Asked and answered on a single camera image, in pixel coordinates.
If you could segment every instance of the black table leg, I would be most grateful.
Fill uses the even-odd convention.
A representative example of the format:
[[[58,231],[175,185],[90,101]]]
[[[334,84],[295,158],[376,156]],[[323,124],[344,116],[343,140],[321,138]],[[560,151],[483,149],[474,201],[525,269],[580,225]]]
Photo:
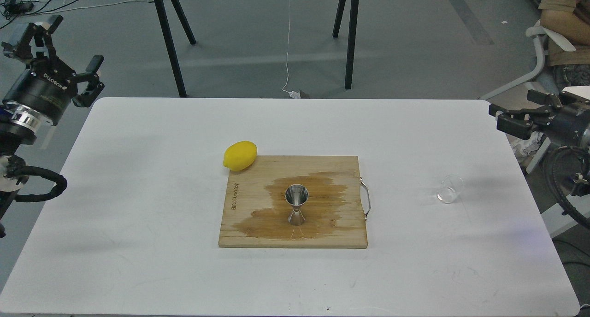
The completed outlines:
[[[346,0],[338,0],[338,10],[336,11],[336,21],[334,22],[334,31],[332,32],[332,37],[337,38],[338,33],[340,32],[340,25],[342,22],[342,15],[344,14],[344,5],[346,4]]]
[[[170,25],[166,17],[166,9],[164,8],[164,0],[153,0],[156,4],[156,12],[158,12],[158,19],[160,20],[160,27],[162,27],[162,34],[164,35],[164,42],[168,50],[168,57],[170,58],[170,65],[172,66],[172,73],[177,82],[178,95],[186,97],[186,90],[184,88],[183,74],[178,63],[177,51],[174,48],[174,41],[172,40],[172,33],[170,32]]]
[[[185,30],[186,36],[188,37],[188,41],[194,45],[196,44],[195,36],[192,34],[192,30],[190,30],[190,25],[186,20],[186,15],[184,15],[183,7],[178,0],[170,0],[172,2],[172,6],[174,6],[174,10],[177,11],[178,19],[181,21],[181,25],[183,25],[183,29]]]
[[[350,27],[348,28],[348,54],[346,54],[346,77],[344,88],[352,88],[352,65],[354,63],[354,45],[356,43],[356,20],[359,16],[359,0],[350,0]]]

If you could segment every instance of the brown shirt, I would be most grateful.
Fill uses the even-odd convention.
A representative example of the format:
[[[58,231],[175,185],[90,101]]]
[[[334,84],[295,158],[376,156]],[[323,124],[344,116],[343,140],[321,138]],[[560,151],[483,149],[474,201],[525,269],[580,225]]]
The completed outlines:
[[[539,8],[575,12],[586,23],[590,21],[590,0],[542,0]],[[549,40],[549,65],[590,64],[590,46],[575,43],[573,45],[576,50],[566,52]]]

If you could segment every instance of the white chair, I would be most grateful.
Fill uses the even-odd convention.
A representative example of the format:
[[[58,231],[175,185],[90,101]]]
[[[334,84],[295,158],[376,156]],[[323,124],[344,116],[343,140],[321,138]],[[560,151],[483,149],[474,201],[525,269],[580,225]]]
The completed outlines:
[[[574,48],[574,46],[569,42],[569,40],[567,40],[567,38],[565,38],[561,34],[558,34],[557,32],[542,27],[540,20],[537,21],[537,23],[535,23],[533,27],[530,27],[526,30],[526,36],[533,39],[533,45],[535,46],[535,55],[537,56],[537,65],[535,65],[535,68],[531,72],[525,74],[524,76],[521,76],[512,82],[504,84],[503,86],[493,90],[492,92],[489,92],[481,96],[479,99],[488,100],[491,97],[501,94],[506,90],[519,86],[523,83],[525,83],[527,89],[535,89],[533,84],[531,84],[530,82],[532,80],[535,80],[539,76],[539,74],[541,74],[545,69],[545,57],[546,55],[548,55],[548,51],[545,48],[546,36],[549,36],[564,51],[571,52],[576,50],[576,48]],[[544,86],[544,88],[554,89],[547,90],[548,92],[558,92],[557,88],[555,87],[555,82],[553,81],[552,75],[549,80],[552,82],[553,87]]]

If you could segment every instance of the lemon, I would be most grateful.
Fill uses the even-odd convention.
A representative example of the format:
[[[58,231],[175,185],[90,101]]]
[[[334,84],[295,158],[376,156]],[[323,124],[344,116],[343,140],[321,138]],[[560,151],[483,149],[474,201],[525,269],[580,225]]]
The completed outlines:
[[[243,170],[256,159],[256,145],[250,141],[238,142],[228,147],[223,155],[223,166],[230,170]]]

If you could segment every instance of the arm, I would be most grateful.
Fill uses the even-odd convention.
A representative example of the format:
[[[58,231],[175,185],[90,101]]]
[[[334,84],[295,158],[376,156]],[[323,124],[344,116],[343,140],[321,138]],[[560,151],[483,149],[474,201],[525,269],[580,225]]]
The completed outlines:
[[[543,10],[541,25],[562,34],[574,43],[590,45],[590,25],[573,12]]]

